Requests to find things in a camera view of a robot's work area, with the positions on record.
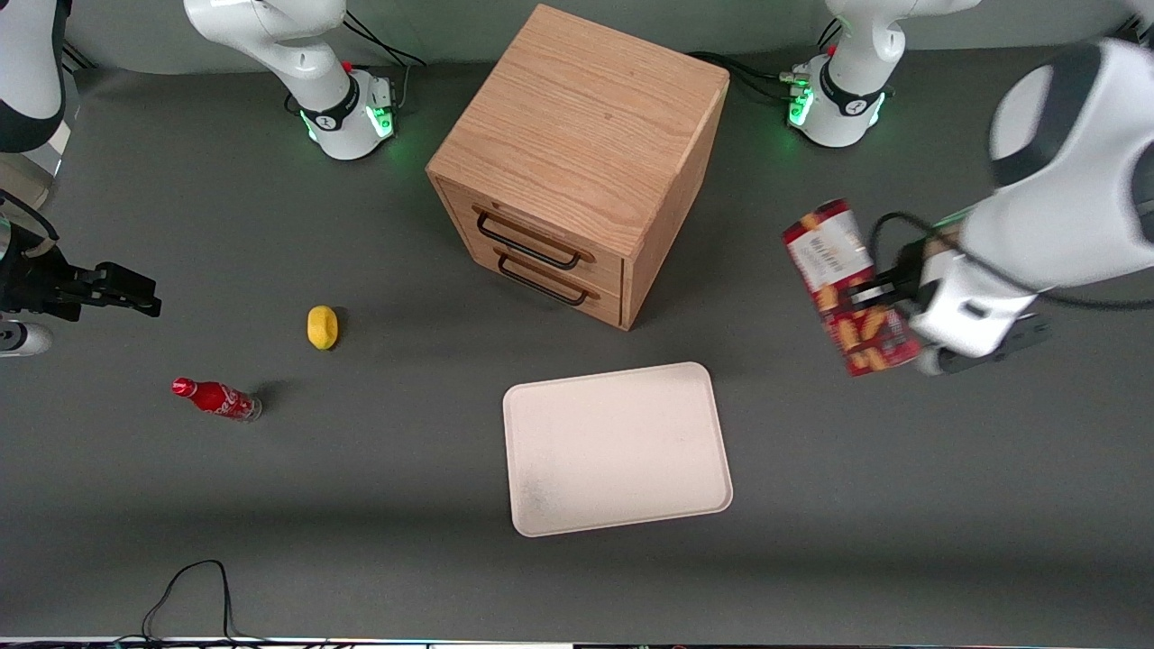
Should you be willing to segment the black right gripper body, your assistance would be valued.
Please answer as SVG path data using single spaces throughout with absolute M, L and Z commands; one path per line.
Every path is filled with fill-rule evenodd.
M 1 312 L 27 311 L 76 322 L 84 306 L 97 304 L 78 274 L 54 240 L 12 239 L 3 246 Z

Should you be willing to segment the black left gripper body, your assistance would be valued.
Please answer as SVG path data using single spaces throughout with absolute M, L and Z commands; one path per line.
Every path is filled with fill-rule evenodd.
M 929 260 L 956 247 L 959 233 L 926 234 L 908 243 L 899 251 L 896 263 L 889 271 L 889 283 L 893 292 L 889 305 L 898 313 L 923 313 L 936 292 L 936 279 L 927 279 Z

